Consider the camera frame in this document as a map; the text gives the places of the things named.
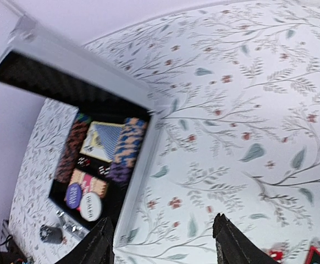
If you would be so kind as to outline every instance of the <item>red frame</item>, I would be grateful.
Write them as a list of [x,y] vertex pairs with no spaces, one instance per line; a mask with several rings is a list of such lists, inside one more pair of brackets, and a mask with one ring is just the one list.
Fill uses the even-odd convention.
[[307,260],[305,261],[305,264],[311,264],[310,261],[311,261],[312,256],[315,252],[320,256],[320,252],[317,250],[317,248],[314,246],[311,246],[309,249]]

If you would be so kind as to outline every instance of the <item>floral tablecloth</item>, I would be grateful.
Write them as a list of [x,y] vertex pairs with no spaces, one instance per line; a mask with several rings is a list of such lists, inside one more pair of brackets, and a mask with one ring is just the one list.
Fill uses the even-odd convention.
[[[224,212],[258,247],[303,263],[320,238],[320,8],[289,1],[217,5],[142,23],[87,49],[152,88],[160,147],[117,264],[215,263]],[[10,229],[38,263],[75,245],[39,241],[76,109],[47,100],[32,133]]]

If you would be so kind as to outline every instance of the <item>round purple object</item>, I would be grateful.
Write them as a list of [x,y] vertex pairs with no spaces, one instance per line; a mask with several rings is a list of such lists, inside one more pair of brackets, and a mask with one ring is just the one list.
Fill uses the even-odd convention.
[[82,199],[82,188],[78,183],[72,183],[67,188],[66,204],[71,209],[76,209]]

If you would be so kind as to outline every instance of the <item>open box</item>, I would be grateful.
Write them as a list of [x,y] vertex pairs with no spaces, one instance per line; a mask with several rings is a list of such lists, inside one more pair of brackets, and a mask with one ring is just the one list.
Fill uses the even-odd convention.
[[[159,131],[154,103],[148,98],[150,88],[119,71],[109,63],[78,47],[24,16],[12,31],[0,53],[0,82],[79,107],[99,120],[139,117],[148,122],[128,188],[112,216],[117,226],[114,247],[124,246],[133,225],[136,201],[148,175]],[[49,198],[65,213],[87,229],[95,222],[83,222],[63,201],[66,184],[54,181]]]

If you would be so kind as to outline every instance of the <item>box lid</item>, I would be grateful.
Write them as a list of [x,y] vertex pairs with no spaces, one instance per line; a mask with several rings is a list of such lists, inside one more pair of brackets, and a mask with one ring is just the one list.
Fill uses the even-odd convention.
[[0,53],[0,82],[47,97],[55,95],[71,105],[78,100],[100,103],[106,97],[119,97],[154,110],[145,83],[28,16],[20,18]]

